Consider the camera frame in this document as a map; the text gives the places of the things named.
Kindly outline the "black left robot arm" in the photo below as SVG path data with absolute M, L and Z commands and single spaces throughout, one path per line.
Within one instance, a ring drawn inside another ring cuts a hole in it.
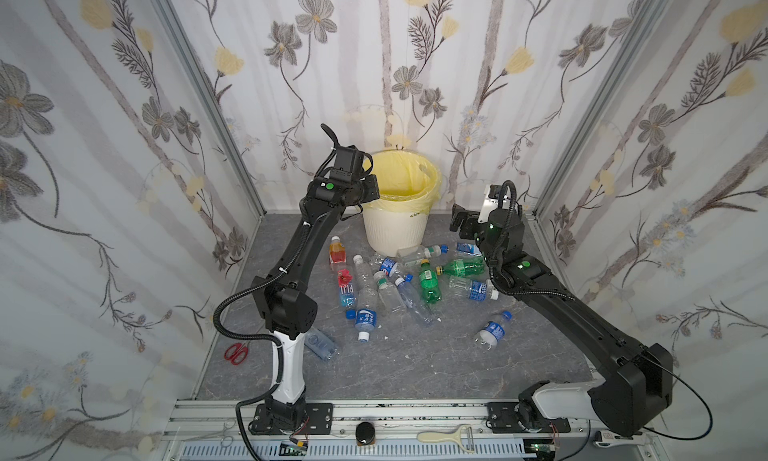
M 334 147 L 299 202 L 299 224 L 275 266 L 214 310 L 213 324 L 222 336 L 272 344 L 272 385 L 266 393 L 237 403 L 236 409 L 264 402 L 271 426 L 281 431 L 299 431 L 306 418 L 304 338 L 318 312 L 317 302 L 307 294 L 311 273 L 326 238 L 344 219 L 347 208 L 361 208 L 379 198 L 372 168 L 370 154 L 355 146 Z M 264 321 L 264 333 L 236 333 L 222 323 L 226 308 L 247 296 L 253 298 Z

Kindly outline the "red cap Fiji bottle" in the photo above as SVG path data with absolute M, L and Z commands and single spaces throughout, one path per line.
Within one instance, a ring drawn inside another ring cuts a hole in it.
M 341 268 L 337 271 L 337 282 L 339 288 L 340 305 L 346 310 L 356 307 L 356 292 L 354 287 L 354 276 L 348 268 Z

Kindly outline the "clear bottle blue cap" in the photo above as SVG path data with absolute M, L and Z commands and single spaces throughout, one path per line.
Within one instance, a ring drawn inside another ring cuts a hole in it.
M 417 322 L 424 326 L 430 326 L 435 318 L 432 311 L 421 299 L 421 295 L 411 282 L 412 276 L 398 276 L 395 279 L 395 286 L 401 296 L 401 299 Z

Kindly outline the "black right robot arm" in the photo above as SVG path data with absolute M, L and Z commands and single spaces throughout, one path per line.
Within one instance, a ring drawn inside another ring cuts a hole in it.
M 454 205 L 452 231 L 480 249 L 492 285 L 544 316 L 597 369 L 599 380 L 540 381 L 520 393 L 517 424 L 540 430 L 557 419 L 599 421 L 632 436 L 673 401 L 673 357 L 660 344 L 647 346 L 612 325 L 573 295 L 551 269 L 523 249 L 520 212 L 505 204 L 489 211 Z

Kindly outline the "Pepsi label clear bottle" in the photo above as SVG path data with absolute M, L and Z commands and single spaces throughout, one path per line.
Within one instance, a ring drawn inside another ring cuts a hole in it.
M 370 264 L 375 271 L 383 271 L 388 277 L 400 273 L 400 266 L 397 260 L 380 253 L 374 253 L 371 256 Z

